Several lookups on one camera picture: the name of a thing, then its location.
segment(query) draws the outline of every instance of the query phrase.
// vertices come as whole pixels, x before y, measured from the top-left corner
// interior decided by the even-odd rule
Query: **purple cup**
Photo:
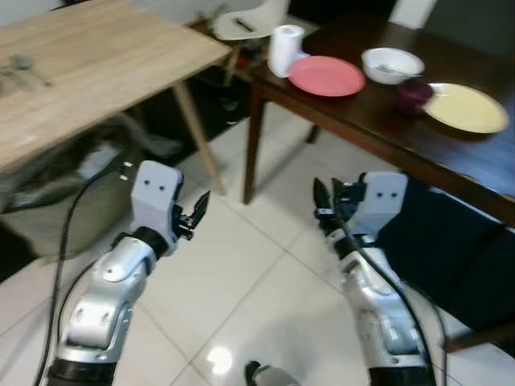
[[[431,99],[433,88],[420,78],[403,81],[397,87],[396,103],[398,109],[407,115],[420,115],[422,107]]]

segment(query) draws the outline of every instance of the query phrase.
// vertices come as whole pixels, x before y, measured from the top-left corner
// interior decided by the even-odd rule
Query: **light wood table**
[[[0,28],[0,66],[30,56],[54,84],[2,77],[0,171],[37,156],[139,101],[171,88],[220,193],[220,176],[183,80],[229,49],[121,0],[92,0]]]

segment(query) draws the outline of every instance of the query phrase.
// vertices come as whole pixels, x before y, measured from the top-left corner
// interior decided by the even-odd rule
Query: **paper towel roll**
[[[286,78],[288,69],[298,59],[307,56],[301,50],[304,29],[299,26],[279,26],[272,32],[268,54],[268,68],[278,77]]]

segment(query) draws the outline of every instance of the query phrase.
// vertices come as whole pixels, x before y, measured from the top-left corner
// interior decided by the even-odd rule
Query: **pink plate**
[[[290,81],[323,97],[344,97],[360,91],[365,77],[358,67],[331,56],[308,56],[290,67]]]

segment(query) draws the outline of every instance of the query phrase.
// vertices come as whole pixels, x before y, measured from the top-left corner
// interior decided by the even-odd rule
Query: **wooden table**
[[[121,0],[92,0],[0,28],[0,64],[28,55],[53,82],[31,92],[3,78],[0,171],[16,167],[107,117],[172,88],[214,183],[223,193],[186,84],[229,49]]]
[[[418,55],[430,82],[465,84],[486,92],[508,111],[500,133],[473,135],[431,117],[405,117],[394,108],[395,88],[368,80],[355,96],[313,96],[274,76],[265,64],[254,73],[244,203],[253,177],[263,107],[273,101],[319,127],[382,157],[417,179],[463,199],[515,226],[515,121],[513,64],[362,13],[345,14],[305,38],[303,50],[331,55],[361,67],[361,52],[398,47]]]

